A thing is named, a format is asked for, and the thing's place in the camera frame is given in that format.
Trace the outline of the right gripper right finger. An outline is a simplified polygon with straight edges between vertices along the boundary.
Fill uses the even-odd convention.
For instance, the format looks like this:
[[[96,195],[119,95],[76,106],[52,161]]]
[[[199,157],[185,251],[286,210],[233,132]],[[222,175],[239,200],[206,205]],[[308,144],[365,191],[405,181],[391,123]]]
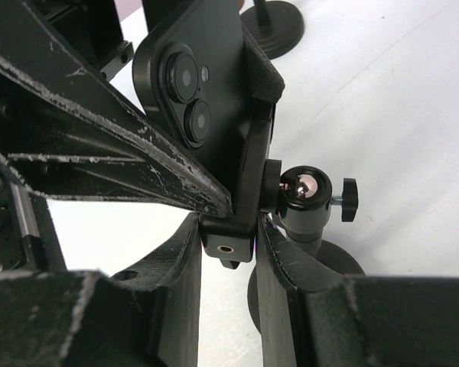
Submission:
[[[266,366],[459,366],[459,278],[341,275],[258,223]]]

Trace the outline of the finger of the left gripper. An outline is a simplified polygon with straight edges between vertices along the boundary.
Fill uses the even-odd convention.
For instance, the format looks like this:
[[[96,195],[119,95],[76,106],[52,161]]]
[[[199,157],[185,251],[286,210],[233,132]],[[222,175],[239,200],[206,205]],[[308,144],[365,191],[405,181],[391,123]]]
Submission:
[[[246,26],[242,26],[242,31],[252,97],[277,103],[285,89],[285,81]]]
[[[0,1],[0,171],[48,199],[232,211],[229,192],[30,1]]]

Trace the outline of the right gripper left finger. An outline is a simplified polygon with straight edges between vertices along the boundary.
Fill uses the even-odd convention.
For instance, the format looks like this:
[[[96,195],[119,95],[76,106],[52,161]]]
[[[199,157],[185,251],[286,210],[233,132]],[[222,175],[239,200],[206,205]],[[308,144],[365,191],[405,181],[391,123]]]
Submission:
[[[198,217],[109,278],[97,271],[0,273],[0,366],[195,366]]]

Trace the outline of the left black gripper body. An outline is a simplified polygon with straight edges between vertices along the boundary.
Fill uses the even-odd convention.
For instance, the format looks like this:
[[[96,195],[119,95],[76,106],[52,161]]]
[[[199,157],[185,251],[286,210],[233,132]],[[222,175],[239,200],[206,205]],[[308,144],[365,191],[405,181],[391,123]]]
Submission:
[[[94,73],[107,82],[134,65],[136,46],[115,1],[35,1],[52,65],[66,78]]]

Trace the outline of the black pole phone stand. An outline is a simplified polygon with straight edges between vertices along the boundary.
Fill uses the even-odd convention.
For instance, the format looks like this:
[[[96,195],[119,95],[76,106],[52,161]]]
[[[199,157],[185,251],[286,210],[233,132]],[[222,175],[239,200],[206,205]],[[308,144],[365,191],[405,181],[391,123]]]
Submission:
[[[301,11],[287,1],[254,1],[240,18],[270,60],[292,50],[305,30]]]
[[[359,205],[356,181],[347,178],[333,196],[329,177],[310,166],[282,171],[267,157],[275,107],[259,101],[232,112],[197,100],[187,110],[185,128],[203,145],[203,159],[233,189],[233,211],[226,217],[200,215],[197,233],[204,251],[227,268],[256,260],[247,301],[256,329],[264,332],[282,318],[303,320],[298,285],[310,278],[316,290],[362,268],[342,248],[322,238],[333,206],[344,222],[354,220]]]

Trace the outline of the black phone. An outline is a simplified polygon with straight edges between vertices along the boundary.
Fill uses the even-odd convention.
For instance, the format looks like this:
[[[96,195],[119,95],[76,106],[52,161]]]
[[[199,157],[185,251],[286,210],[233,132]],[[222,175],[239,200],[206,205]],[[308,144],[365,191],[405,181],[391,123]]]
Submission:
[[[232,212],[243,128],[251,119],[246,45],[235,1],[146,2],[132,63],[152,150],[155,200],[211,216]]]

